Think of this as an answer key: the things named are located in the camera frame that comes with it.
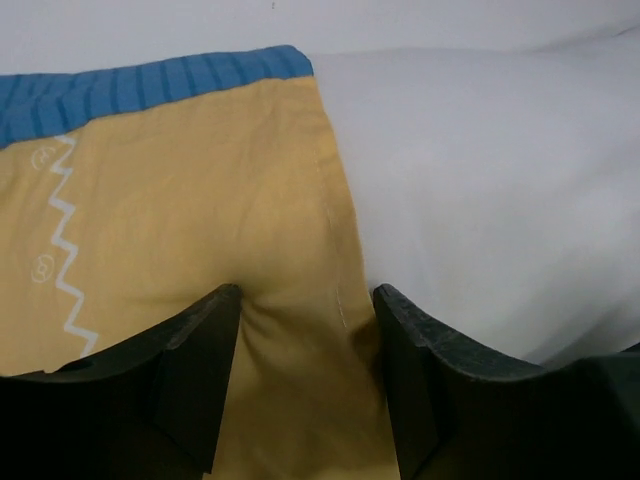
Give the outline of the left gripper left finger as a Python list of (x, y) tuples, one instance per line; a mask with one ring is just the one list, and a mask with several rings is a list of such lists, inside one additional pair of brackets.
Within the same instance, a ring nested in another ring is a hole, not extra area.
[(214, 464), (242, 293), (52, 373), (1, 380), (5, 479), (199, 479)]

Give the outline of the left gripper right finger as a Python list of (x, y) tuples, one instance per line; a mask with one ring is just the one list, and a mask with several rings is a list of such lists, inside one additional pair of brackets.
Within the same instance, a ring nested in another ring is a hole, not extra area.
[(389, 284), (373, 304), (404, 479), (635, 479), (639, 351), (547, 369), (432, 318)]

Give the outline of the yellow pillowcase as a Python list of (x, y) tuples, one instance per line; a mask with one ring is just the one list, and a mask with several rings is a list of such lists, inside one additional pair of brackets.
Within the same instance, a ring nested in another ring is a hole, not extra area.
[(355, 209), (291, 46), (1, 79), (1, 371), (243, 292), (216, 479), (395, 479)]

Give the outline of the white pillow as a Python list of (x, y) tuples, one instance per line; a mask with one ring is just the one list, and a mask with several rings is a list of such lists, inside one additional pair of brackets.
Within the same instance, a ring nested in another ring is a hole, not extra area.
[(639, 341), (639, 32), (311, 58), (370, 287), (533, 363)]

